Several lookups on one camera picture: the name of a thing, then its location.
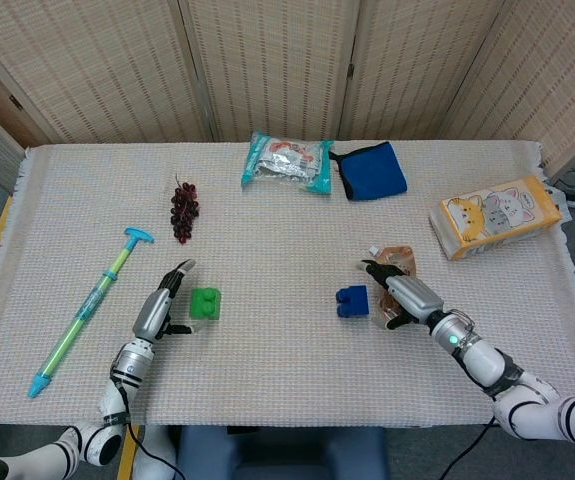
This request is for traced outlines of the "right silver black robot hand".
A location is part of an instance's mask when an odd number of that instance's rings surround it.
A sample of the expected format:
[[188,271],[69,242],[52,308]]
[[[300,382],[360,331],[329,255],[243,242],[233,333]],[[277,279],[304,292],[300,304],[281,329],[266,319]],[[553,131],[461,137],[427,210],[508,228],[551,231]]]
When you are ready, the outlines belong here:
[[416,323],[433,330],[447,316],[443,300],[419,278],[406,274],[397,266],[362,260],[360,269],[399,305],[399,312],[393,318],[385,318],[384,329],[395,330]]

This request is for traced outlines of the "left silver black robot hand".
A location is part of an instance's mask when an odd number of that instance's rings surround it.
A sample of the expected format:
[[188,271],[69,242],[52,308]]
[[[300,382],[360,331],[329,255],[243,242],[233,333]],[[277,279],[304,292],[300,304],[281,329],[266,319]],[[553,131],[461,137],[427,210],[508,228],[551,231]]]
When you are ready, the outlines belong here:
[[193,259],[185,260],[164,275],[158,289],[147,297],[136,318],[132,328],[136,338],[154,344],[165,335],[190,335],[198,331],[189,325],[172,324],[169,313],[183,278],[195,264]]

